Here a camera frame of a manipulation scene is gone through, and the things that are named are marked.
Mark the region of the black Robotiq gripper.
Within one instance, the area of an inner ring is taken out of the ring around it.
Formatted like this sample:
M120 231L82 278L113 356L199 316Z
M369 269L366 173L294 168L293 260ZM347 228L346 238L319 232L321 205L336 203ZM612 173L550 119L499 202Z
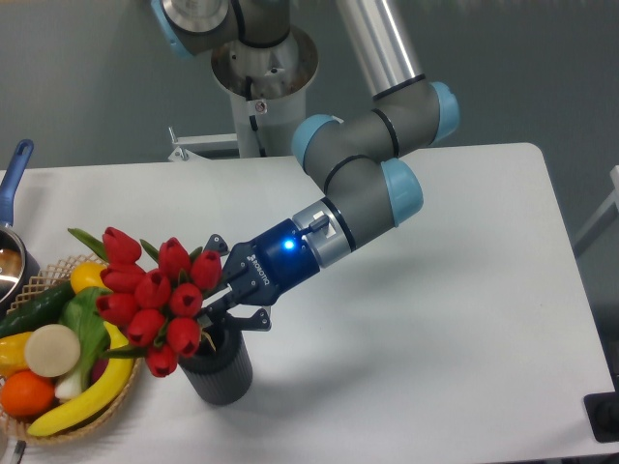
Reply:
M266 309L250 317L236 317L228 312L236 305L273 305L279 297L320 271L309 244L310 226L301 228L287 219L248 242L236 244L229 252L227 242L212 234L204 251L220 256L228 253L223 265L223 282L229 292L197 315L203 328L268 332L272 328Z

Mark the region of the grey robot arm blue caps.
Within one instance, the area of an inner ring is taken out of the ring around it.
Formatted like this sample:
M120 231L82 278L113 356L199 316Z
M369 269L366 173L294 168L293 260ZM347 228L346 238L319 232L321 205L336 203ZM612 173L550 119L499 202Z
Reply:
M338 10L370 90L372 110L342 121L308 116L318 64L312 39L286 1L155 1L154 15L181 56L211 55L243 158L293 156L322 197L226 252L220 297L198 313L205 327L267 331L269 307L423 206L403 157L453 133L457 99L426 79L390 1L340 1Z

